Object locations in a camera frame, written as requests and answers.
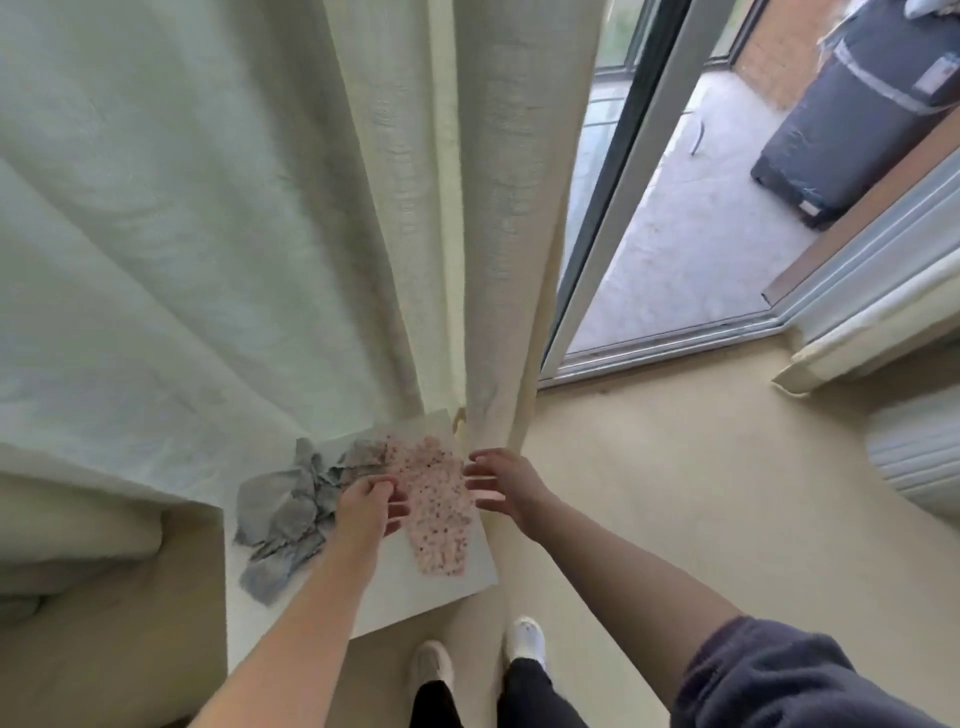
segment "forearm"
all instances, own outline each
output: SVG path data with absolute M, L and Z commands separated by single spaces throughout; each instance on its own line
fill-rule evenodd
M 700 645 L 740 611 L 717 592 L 558 499 L 535 539 L 668 708 Z
M 193 723 L 197 728 L 324 724 L 372 566 L 331 544 L 303 588 Z M 375 562 L 375 552 L 371 557 Z

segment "black pants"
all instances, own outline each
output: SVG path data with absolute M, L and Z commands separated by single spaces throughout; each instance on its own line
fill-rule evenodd
M 540 663 L 524 658 L 511 662 L 503 676 L 496 722 L 497 728 L 587 728 L 573 706 L 557 695 Z M 445 682 L 420 687 L 410 728 L 463 728 Z

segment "linen curtain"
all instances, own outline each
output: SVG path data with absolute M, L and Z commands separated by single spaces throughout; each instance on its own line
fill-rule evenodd
M 0 13 L 0 471 L 219 505 L 302 435 L 522 441 L 602 2 Z

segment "sneaker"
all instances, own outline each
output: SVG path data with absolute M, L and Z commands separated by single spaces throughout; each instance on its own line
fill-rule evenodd
M 446 647 L 437 640 L 428 640 L 417 648 L 410 661 L 407 675 L 407 690 L 410 701 L 417 697 L 417 691 L 426 683 L 443 680 L 453 692 L 453 661 Z
M 546 638 L 540 625 L 531 617 L 517 619 L 507 631 L 503 654 L 507 666 L 517 658 L 525 657 L 546 667 Z

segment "sleeve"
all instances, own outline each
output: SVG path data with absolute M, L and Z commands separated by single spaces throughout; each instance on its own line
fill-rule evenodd
M 861 677 L 827 635 L 740 617 L 686 669 L 671 728 L 945 728 Z

